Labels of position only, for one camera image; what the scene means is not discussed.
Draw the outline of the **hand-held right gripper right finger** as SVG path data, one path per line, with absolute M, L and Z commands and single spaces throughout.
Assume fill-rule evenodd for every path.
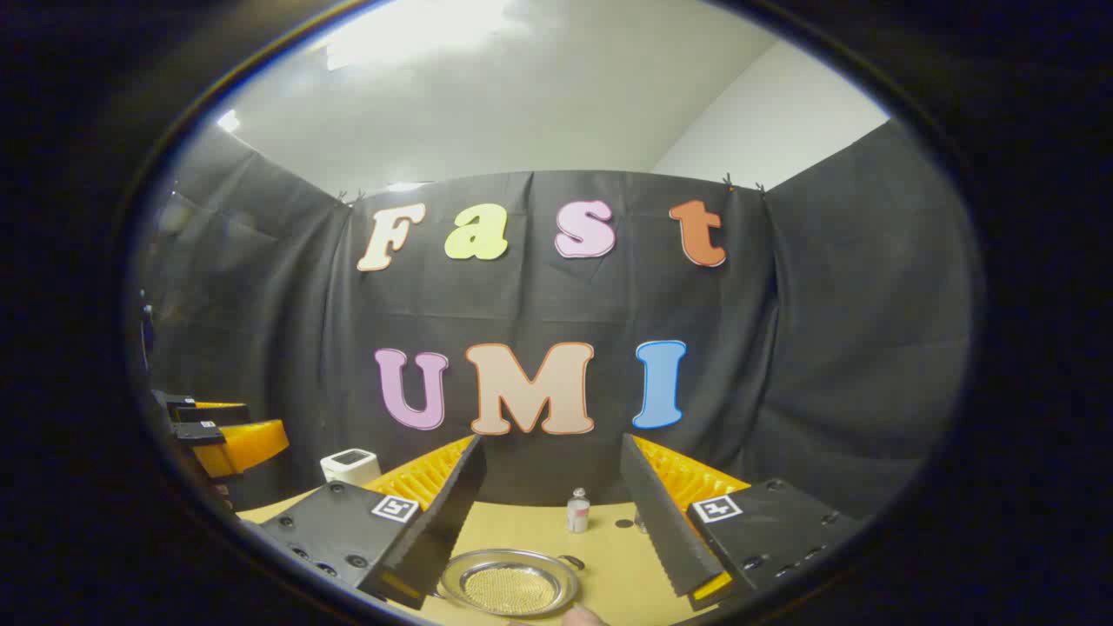
M 623 437 L 619 469 L 673 591 L 695 610 L 784 585 L 863 526 L 782 479 L 743 483 L 644 437 Z

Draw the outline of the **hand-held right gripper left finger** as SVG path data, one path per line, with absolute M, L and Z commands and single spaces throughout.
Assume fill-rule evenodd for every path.
M 449 567 L 486 475 L 466 436 L 365 486 L 329 481 L 259 526 L 259 538 L 326 581 L 421 609 Z

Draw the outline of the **white toaster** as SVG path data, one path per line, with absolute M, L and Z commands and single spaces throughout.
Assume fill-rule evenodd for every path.
M 343 450 L 322 458 L 319 467 L 326 483 L 339 481 L 363 487 L 382 475 L 377 454 L 362 450 Z

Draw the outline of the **pile of yellow soybeans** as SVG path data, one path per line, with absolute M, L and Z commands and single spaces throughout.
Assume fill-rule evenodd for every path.
M 545 612 L 559 598 L 559 583 L 525 565 L 492 565 L 469 573 L 461 591 L 477 609 L 520 616 Z

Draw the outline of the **stainless steel pot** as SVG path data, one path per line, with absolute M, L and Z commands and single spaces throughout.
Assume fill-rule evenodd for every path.
M 559 583 L 561 588 L 560 596 L 545 612 L 536 614 L 512 616 L 477 609 L 461 591 L 461 580 L 469 573 L 492 565 L 525 565 L 540 569 L 552 577 L 554 583 Z M 573 601 L 577 601 L 581 591 L 580 573 L 585 570 L 587 563 L 572 555 L 552 557 L 524 549 L 480 549 L 461 554 L 449 560 L 449 566 L 446 566 L 441 575 L 439 594 L 467 606 L 469 609 L 475 609 L 489 615 L 509 618 L 534 618 L 560 613 L 568 609 Z

